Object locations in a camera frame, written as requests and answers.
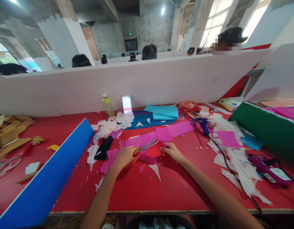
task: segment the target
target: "red table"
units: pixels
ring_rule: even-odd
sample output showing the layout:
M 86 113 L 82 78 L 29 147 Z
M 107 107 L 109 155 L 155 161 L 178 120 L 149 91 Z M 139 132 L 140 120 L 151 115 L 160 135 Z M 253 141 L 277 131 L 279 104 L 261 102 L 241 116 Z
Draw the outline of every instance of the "red table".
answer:
M 108 118 L 104 112 L 39 118 L 36 119 L 36 124 L 23 133 L 21 137 L 40 135 L 46 138 L 46 141 L 35 146 L 32 156 L 25 157 L 13 171 L 0 179 L 0 214 L 29 182 L 15 184 L 25 176 L 25 167 L 37 161 L 40 161 L 43 165 L 53 154 L 53 151 L 46 150 L 46 148 L 53 144 L 61 145 L 85 117 L 91 124 L 97 124 L 99 120 Z M 129 137 L 143 135 L 154 130 L 155 127 L 126 130 L 120 135 L 120 140 L 123 141 Z M 179 150 L 201 171 L 230 192 L 245 208 L 251 212 L 257 212 L 250 198 L 221 174 L 221 166 L 214 164 L 216 153 L 205 147 L 200 149 L 199 139 L 203 146 L 207 146 L 209 140 L 203 137 L 199 130 L 188 132 L 183 138 L 180 136 L 173 138 Z M 120 140 L 114 140 L 111 149 L 119 148 Z M 17 151 L 12 152 L 12 155 L 9 155 L 8 158 L 17 156 Z M 269 158 L 274 157 L 266 150 L 259 152 L 247 150 L 247 153 L 266 155 Z M 88 153 L 85 151 L 62 190 L 51 214 L 84 213 L 87 209 L 95 195 L 95 184 L 99 184 L 102 178 L 99 170 L 104 163 L 104 161 L 97 161 L 90 171 L 91 168 L 86 163 L 87 157 Z M 154 171 L 147 166 L 148 164 L 146 164 L 143 173 L 139 173 L 139 168 L 143 164 L 143 161 L 140 160 L 133 165 L 128 173 L 121 173 L 115 183 L 108 212 L 199 213 L 215 211 L 210 200 L 180 165 L 168 155 L 159 157 L 157 163 L 159 162 L 163 162 L 159 166 L 161 182 L 159 182 Z M 283 163 L 283 166 L 290 175 L 294 176 L 293 167 L 286 163 Z M 269 206 L 257 199 L 263 212 L 294 212 L 294 185 L 289 190 L 284 190 L 274 187 L 263 179 L 263 181 L 258 181 L 257 189 L 274 204 L 274 206 Z

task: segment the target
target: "glue gun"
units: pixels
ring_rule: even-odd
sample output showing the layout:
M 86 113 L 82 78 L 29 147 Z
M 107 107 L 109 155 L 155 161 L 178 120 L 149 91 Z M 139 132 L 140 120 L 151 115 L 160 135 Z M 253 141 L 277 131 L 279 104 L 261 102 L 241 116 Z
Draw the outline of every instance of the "glue gun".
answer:
M 207 127 L 208 119 L 207 118 L 195 118 L 194 121 L 199 123 L 204 131 L 204 136 L 209 136 L 209 130 Z
M 248 155 L 248 160 L 252 162 L 257 171 L 263 173 L 263 175 L 274 185 L 288 188 L 293 182 L 294 178 L 287 175 L 282 169 L 280 169 L 276 163 L 280 166 L 278 159 L 268 159 L 263 155 Z

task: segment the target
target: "orange scissors handle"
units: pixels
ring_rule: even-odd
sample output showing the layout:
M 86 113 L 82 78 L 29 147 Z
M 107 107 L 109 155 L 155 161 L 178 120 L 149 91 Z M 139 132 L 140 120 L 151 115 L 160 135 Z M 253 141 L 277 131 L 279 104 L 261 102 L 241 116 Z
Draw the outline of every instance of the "orange scissors handle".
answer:
M 134 159 L 125 168 L 129 168 L 130 166 L 132 166 L 138 160 L 140 155 L 141 155 L 140 148 L 137 148 L 137 150 L 135 150 L 133 153 Z

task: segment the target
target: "smartphone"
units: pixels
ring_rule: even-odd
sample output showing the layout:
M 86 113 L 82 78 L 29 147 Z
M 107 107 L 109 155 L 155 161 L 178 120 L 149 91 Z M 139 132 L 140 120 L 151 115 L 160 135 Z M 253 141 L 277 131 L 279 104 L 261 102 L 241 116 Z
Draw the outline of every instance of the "smartphone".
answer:
M 113 144 L 113 137 L 112 136 L 109 136 L 107 139 L 104 139 L 102 141 L 102 143 L 100 144 L 99 146 L 99 149 L 97 150 L 97 153 L 96 155 L 94 156 L 94 159 L 95 160 L 105 160 L 107 158 L 107 154 L 106 152 L 108 150 L 110 150 L 112 144 Z
M 122 112 L 126 114 L 131 114 L 132 113 L 132 101 L 131 101 L 131 96 L 130 95 L 123 95 L 121 97 L 122 101 Z

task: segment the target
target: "plastic bottle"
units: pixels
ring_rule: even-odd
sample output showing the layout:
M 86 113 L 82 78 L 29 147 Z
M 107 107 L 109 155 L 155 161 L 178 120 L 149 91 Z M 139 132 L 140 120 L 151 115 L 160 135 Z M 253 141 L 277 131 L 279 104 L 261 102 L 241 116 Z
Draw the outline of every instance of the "plastic bottle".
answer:
M 111 100 L 109 97 L 106 96 L 105 93 L 102 93 L 102 102 L 106 108 L 106 111 L 108 112 L 109 116 L 114 116 L 115 115 L 115 111 L 113 109 L 113 106 L 111 104 Z

